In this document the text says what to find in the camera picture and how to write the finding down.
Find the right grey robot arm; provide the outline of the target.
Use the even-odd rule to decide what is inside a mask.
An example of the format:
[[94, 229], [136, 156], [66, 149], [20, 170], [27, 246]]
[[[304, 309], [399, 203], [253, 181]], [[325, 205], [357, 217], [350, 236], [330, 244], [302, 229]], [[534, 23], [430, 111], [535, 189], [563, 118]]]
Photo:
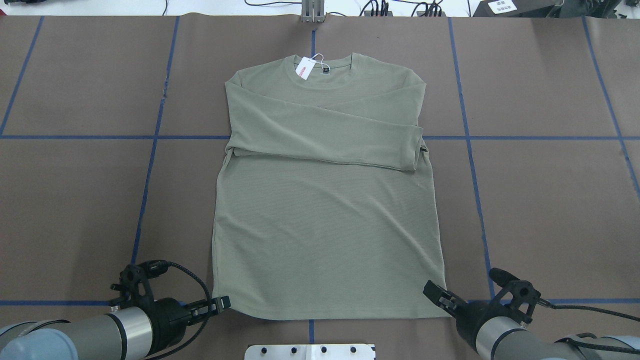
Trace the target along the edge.
[[466, 301], [431, 280], [423, 294], [455, 319], [455, 330], [483, 360], [637, 360], [639, 338], [576, 333], [546, 342], [528, 330], [537, 306], [560, 310], [526, 280], [492, 268], [489, 278], [501, 290], [490, 301]]

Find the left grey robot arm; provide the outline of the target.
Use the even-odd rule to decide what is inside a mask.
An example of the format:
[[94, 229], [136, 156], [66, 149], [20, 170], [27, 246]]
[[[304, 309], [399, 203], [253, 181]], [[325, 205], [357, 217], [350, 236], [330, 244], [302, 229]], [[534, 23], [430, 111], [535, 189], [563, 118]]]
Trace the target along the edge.
[[[156, 300], [150, 280], [175, 268], [190, 276], [205, 298], [182, 303]], [[82, 321], [22, 321], [1, 329], [3, 360], [162, 360], [183, 350], [211, 317], [231, 307], [228, 296], [212, 297], [206, 283], [169, 260], [129, 264], [111, 285], [118, 296], [110, 311]]]

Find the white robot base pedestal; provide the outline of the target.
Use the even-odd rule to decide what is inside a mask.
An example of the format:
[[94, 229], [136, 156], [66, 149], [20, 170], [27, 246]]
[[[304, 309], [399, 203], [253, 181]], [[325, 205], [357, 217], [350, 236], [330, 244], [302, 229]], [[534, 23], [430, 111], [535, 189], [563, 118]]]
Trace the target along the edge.
[[245, 360], [375, 360], [374, 344], [257, 344], [249, 346]]

